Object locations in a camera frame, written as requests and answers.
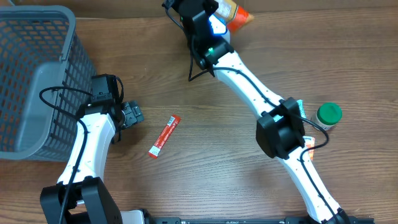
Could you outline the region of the green lid jar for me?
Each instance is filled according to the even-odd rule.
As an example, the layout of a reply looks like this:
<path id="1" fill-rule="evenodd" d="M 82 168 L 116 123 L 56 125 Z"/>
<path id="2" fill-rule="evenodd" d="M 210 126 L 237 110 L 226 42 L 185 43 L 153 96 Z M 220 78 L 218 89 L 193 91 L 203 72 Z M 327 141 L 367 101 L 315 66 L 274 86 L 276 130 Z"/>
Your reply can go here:
<path id="1" fill-rule="evenodd" d="M 342 109 L 336 103 L 324 103 L 311 116 L 311 121 L 325 131 L 340 122 L 343 117 Z"/>

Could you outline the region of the teal wet wipes pack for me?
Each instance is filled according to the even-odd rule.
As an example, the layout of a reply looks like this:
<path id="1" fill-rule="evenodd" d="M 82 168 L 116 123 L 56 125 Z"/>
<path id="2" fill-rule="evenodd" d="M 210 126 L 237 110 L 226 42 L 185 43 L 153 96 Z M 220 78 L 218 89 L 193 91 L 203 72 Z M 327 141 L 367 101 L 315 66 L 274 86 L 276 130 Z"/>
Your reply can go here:
<path id="1" fill-rule="evenodd" d="M 297 100 L 297 103 L 298 103 L 298 107 L 299 107 L 299 110 L 300 110 L 301 117 L 306 119 L 307 116 L 305 114 L 305 110 L 304 110 L 304 107 L 303 107 L 303 100 Z"/>

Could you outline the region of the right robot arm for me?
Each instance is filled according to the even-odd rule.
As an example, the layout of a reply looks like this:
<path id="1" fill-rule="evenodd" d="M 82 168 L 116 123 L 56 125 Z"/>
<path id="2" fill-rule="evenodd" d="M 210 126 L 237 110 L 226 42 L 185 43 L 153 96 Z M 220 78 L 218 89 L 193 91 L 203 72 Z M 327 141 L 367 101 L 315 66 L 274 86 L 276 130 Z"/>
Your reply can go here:
<path id="1" fill-rule="evenodd" d="M 270 91 L 243 63 L 230 44 L 229 32 L 216 16 L 218 1 L 163 2 L 166 12 L 179 15 L 176 24 L 187 38 L 191 62 L 229 86 L 256 117 L 256 141 L 270 158 L 277 158 L 300 192 L 310 223 L 349 223 L 346 212 L 330 195 L 305 144 L 304 124 L 314 123 L 300 114 L 294 98 Z"/>

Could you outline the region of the orange kleenex tissue pack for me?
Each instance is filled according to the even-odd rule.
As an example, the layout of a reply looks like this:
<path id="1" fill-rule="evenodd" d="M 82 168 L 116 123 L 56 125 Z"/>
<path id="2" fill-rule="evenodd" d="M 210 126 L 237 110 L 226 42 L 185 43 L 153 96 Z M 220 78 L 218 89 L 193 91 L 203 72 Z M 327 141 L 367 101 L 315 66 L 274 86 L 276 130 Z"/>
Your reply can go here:
<path id="1" fill-rule="evenodd" d="M 311 160 L 313 160 L 313 155 L 314 155 L 314 147 L 315 147 L 315 138 L 311 136 L 304 136 L 303 137 L 305 140 L 305 145 L 309 149 L 308 155 Z"/>

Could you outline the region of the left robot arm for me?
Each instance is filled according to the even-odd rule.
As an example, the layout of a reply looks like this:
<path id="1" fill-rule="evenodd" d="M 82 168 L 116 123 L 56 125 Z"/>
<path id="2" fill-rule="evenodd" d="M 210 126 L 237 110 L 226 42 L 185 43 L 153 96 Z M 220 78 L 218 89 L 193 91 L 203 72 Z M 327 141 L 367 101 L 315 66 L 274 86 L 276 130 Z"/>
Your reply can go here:
<path id="1" fill-rule="evenodd" d="M 144 120 L 135 101 L 124 101 L 124 87 L 115 75 L 91 78 L 88 99 L 76 113 L 52 108 L 74 119 L 77 133 L 68 163 L 57 184 L 45 187 L 40 204 L 48 223 L 148 223 L 143 210 L 122 212 L 104 182 L 109 147 L 121 131 Z"/>

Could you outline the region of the long spaghetti pasta package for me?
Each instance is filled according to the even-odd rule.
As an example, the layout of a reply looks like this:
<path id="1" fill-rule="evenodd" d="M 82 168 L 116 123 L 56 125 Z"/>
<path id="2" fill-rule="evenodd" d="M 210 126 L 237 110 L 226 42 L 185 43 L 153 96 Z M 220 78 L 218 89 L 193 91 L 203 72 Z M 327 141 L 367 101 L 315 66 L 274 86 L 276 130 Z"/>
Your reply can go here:
<path id="1" fill-rule="evenodd" d="M 248 23 L 254 20 L 254 16 L 248 13 L 242 6 L 233 0 L 215 0 L 218 8 L 215 16 L 224 24 L 226 28 L 235 33 Z"/>

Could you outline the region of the red stick packet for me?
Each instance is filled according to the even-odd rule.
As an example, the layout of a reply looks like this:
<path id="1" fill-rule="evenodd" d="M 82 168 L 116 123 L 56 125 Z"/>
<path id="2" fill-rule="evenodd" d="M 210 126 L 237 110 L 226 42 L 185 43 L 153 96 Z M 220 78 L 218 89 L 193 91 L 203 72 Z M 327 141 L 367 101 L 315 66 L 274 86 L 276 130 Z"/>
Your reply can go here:
<path id="1" fill-rule="evenodd" d="M 181 117 L 177 116 L 176 114 L 173 114 L 167 124 L 165 125 L 165 128 L 162 130 L 161 134 L 157 138 L 156 142 L 154 145 L 149 149 L 149 156 L 153 159 L 158 158 L 159 153 L 161 149 L 164 147 L 165 143 L 169 139 L 170 135 L 173 133 L 179 122 L 181 121 Z"/>

